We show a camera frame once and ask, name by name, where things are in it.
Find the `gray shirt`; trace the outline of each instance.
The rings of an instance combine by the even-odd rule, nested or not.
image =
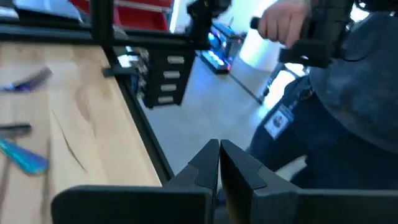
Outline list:
[[[398,154],[398,17],[373,13],[345,41],[347,59],[312,68],[313,89],[349,131]]]

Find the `blue light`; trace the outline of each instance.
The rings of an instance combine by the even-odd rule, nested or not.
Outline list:
[[[209,33],[208,34],[208,38],[209,38],[209,40],[214,40],[215,36],[212,33]]]
[[[224,65],[224,62],[220,59],[217,60],[218,65]]]

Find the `drawer handle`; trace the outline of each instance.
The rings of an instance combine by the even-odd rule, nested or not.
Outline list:
[[[162,91],[174,91],[177,89],[176,84],[166,84],[166,85],[161,85],[160,89]]]
[[[159,103],[171,103],[174,101],[172,96],[161,96],[157,99]]]
[[[185,59],[183,56],[168,56],[167,61],[171,64],[183,64]]]
[[[166,71],[163,73],[163,76],[165,78],[180,78],[180,72],[179,71]]]

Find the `wooden table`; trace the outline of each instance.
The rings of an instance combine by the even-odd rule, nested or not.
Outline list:
[[[16,142],[50,161],[28,176],[0,156],[0,223],[51,223],[51,199],[76,185],[160,186],[116,80],[102,76],[101,47],[0,44],[1,84],[46,66],[53,75],[39,90],[0,95],[0,123],[30,122]]]

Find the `hand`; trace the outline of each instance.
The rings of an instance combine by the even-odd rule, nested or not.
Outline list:
[[[304,20],[310,13],[310,0],[279,0],[264,11],[258,32],[261,37],[290,48],[299,40]]]

